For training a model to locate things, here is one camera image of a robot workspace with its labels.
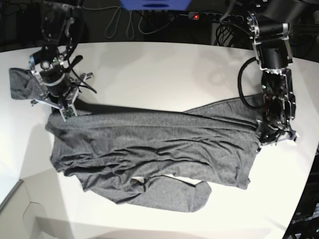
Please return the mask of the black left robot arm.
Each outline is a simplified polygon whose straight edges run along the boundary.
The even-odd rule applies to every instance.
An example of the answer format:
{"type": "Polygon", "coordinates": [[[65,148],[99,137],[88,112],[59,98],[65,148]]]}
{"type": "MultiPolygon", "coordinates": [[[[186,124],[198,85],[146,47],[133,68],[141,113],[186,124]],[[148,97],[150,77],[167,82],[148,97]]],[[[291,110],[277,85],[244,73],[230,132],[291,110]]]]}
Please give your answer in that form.
{"type": "Polygon", "coordinates": [[[237,87],[240,100],[250,110],[258,112],[256,136],[259,147],[290,140],[298,134],[291,127],[296,114],[296,97],[293,92],[293,62],[289,42],[290,22],[307,6],[302,0],[251,0],[247,9],[247,25],[255,57],[240,68],[237,87]],[[242,91],[242,75],[246,67],[257,62],[262,71],[263,104],[249,104],[242,91]]]}

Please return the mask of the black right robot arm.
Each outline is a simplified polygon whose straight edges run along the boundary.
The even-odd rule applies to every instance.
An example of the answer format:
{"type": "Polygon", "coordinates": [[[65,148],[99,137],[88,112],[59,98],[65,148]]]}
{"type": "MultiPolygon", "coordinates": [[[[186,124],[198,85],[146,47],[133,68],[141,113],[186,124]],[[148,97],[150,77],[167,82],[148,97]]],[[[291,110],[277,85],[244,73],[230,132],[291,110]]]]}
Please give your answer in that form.
{"type": "Polygon", "coordinates": [[[83,32],[81,0],[44,0],[40,5],[42,48],[30,55],[29,67],[40,93],[31,104],[46,104],[65,118],[76,116],[75,100],[80,88],[91,89],[85,82],[92,74],[78,76],[74,66],[83,57],[70,60],[83,32]]]}

